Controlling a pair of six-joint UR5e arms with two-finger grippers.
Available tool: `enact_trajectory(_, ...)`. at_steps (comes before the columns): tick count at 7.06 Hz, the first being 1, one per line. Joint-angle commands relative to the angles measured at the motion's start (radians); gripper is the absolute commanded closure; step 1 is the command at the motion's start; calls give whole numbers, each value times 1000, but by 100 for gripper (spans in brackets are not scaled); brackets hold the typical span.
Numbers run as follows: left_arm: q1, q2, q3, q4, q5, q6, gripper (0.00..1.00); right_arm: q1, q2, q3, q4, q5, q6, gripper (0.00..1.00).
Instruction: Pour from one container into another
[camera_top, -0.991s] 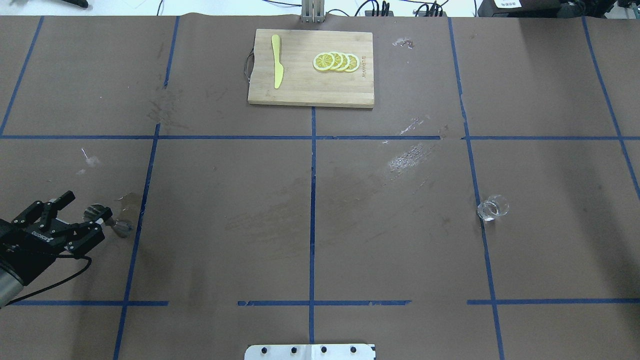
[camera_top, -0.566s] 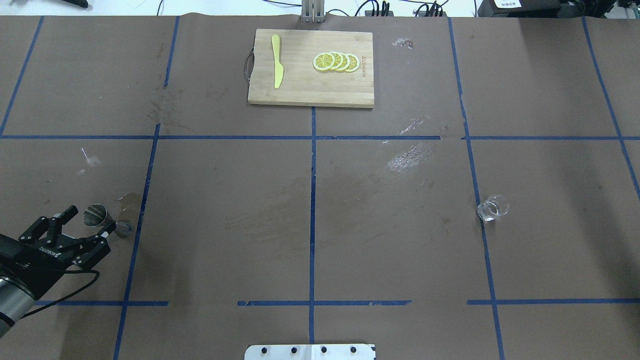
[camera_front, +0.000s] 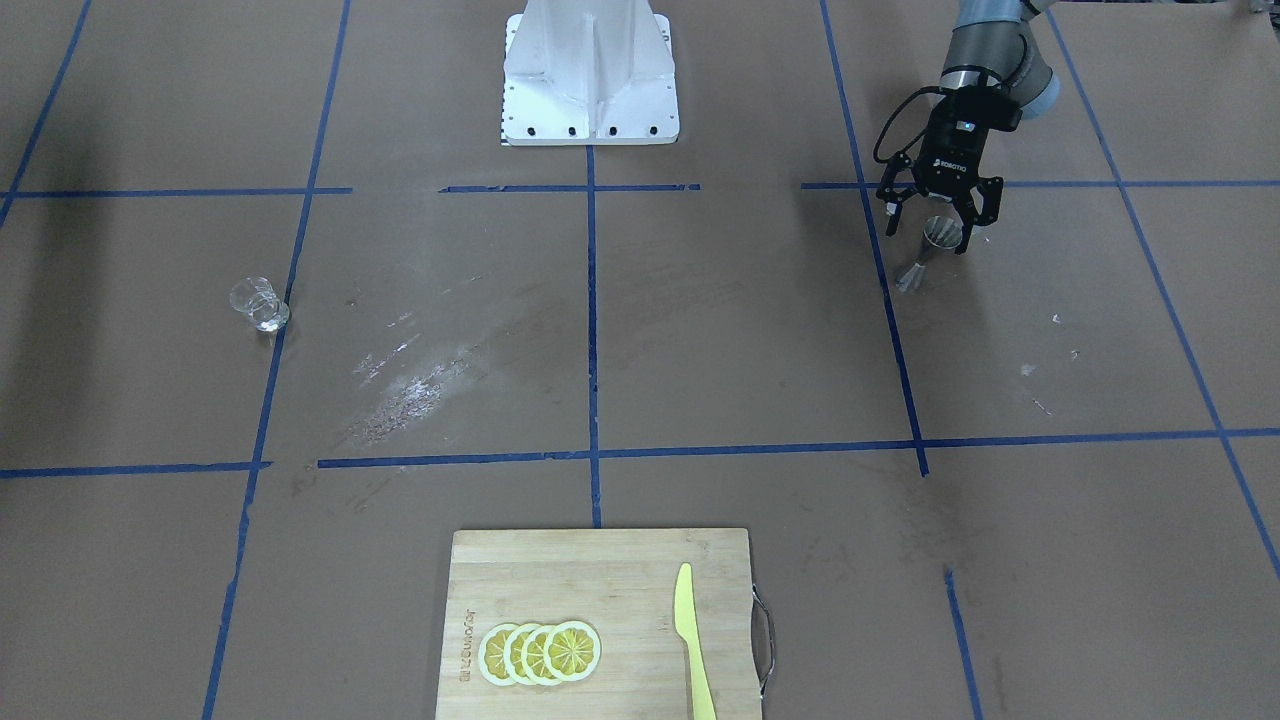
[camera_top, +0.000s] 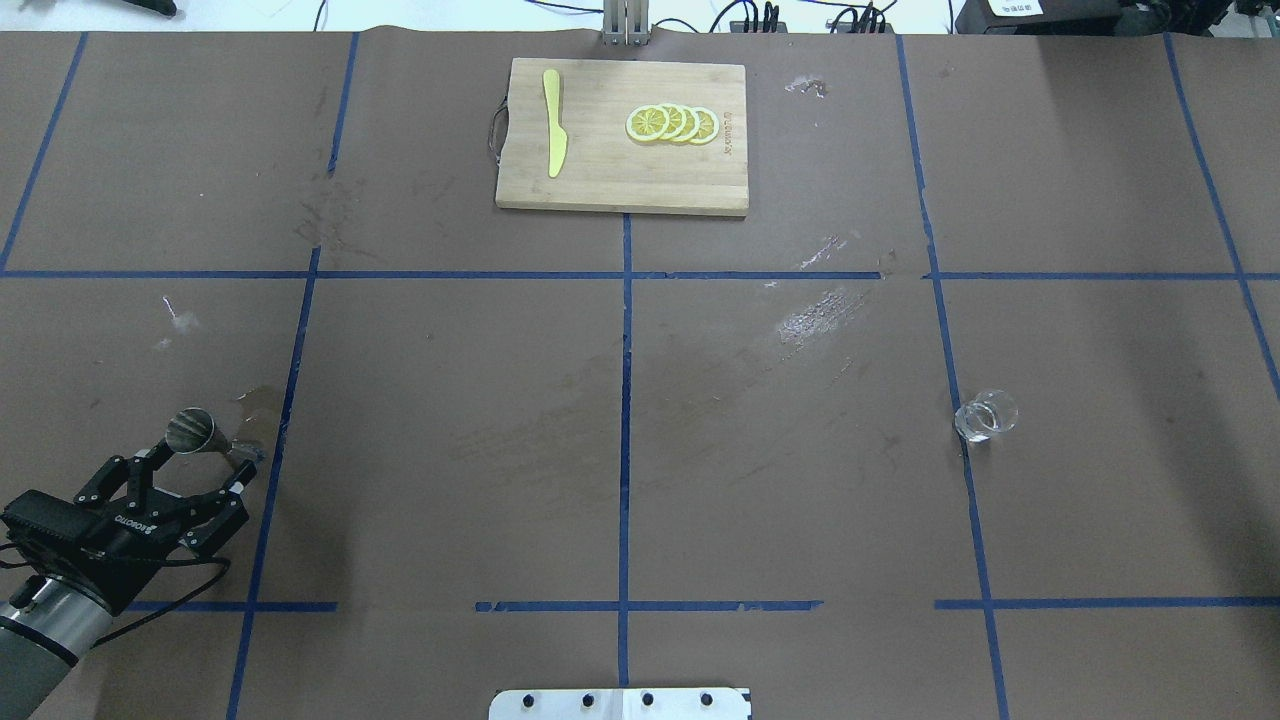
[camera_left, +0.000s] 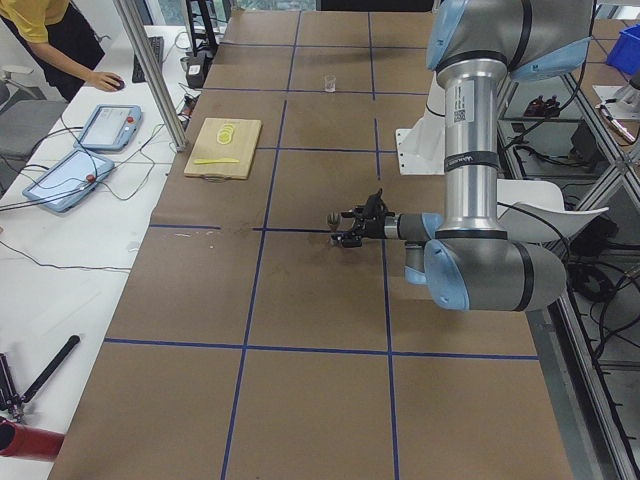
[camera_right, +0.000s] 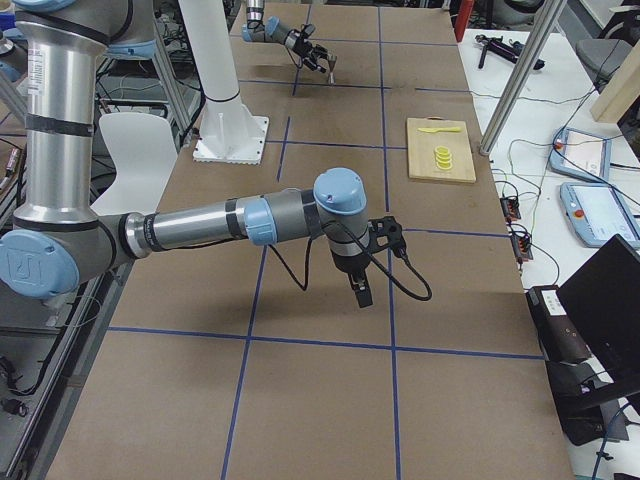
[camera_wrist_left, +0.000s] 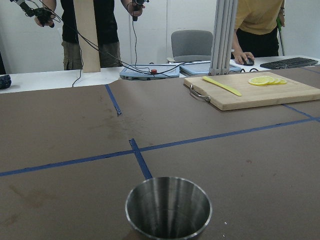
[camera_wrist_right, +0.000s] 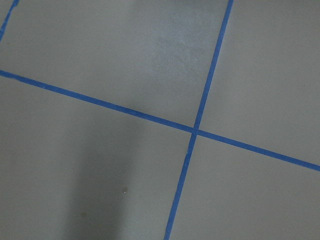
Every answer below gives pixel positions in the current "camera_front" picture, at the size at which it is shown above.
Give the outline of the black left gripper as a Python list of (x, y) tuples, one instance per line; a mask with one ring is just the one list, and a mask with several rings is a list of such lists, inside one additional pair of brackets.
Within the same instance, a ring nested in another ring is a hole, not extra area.
[[(997, 222), (1004, 197), (1001, 177), (980, 176), (980, 160), (992, 129), (957, 126), (951, 117), (950, 90), (931, 110), (915, 161), (909, 155), (892, 155), (884, 164), (877, 186), (877, 197), (887, 215), (884, 236), (897, 233), (905, 202), (916, 192), (924, 197), (942, 199), (954, 205), (961, 222), (961, 238), (956, 255), (964, 255), (977, 227)], [(899, 177), (910, 174), (905, 188)]]

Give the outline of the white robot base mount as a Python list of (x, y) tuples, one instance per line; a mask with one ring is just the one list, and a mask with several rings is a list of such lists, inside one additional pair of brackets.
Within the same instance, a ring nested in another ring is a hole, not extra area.
[(503, 72), (507, 146), (678, 141), (672, 27), (648, 1), (529, 1), (506, 20)]

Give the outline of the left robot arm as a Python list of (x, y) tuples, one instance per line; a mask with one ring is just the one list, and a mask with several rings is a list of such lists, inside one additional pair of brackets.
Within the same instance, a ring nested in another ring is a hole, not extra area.
[(876, 197), (888, 215), (884, 233), (897, 232), (902, 208), (920, 196), (950, 205), (960, 220), (956, 254), (964, 254), (977, 227), (997, 222), (1006, 181), (983, 177), (980, 164), (991, 132), (1012, 133), (1044, 115), (1057, 101), (1061, 81), (1044, 60), (1030, 23), (1048, 1), (961, 1), (936, 85), (909, 95), (934, 95), (927, 123), (892, 155)]

